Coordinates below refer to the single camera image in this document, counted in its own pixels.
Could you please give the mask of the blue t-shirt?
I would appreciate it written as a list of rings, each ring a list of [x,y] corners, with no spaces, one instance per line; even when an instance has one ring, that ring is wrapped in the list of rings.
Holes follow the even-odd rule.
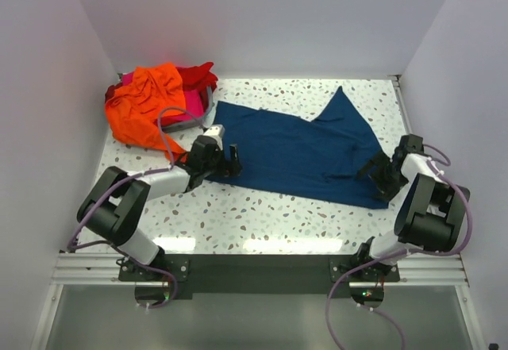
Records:
[[[302,198],[385,210],[368,178],[356,174],[381,146],[356,107],[337,89],[312,121],[290,114],[217,104],[223,143],[235,144],[242,172],[211,181]]]

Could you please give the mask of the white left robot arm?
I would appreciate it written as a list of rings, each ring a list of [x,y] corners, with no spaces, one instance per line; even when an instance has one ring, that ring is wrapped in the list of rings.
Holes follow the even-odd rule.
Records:
[[[145,203],[191,192],[210,176],[236,177],[241,170],[235,144],[226,155],[220,136],[202,134],[168,167],[137,173],[108,167],[79,207],[77,222],[133,261],[167,269],[164,250],[138,228]]]

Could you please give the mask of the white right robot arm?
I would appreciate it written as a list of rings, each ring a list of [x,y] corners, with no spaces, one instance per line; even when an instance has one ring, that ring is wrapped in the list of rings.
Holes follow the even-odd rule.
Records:
[[[428,146],[414,134],[401,137],[393,156],[377,152],[358,172],[358,179],[369,178],[376,186],[377,199],[391,201],[404,187],[407,195],[394,221],[394,228],[380,237],[371,237],[353,256],[359,267],[373,263],[394,266],[414,253],[450,256],[461,250],[457,245],[464,221],[471,220],[470,191],[446,179],[438,164],[451,164],[425,153]]]

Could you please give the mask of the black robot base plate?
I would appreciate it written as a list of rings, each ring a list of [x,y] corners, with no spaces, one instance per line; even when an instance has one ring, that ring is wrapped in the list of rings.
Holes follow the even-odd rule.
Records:
[[[161,302],[195,294],[328,294],[352,269],[350,255],[199,255],[167,254],[159,267],[175,280],[119,259],[118,280],[134,283],[139,301]]]

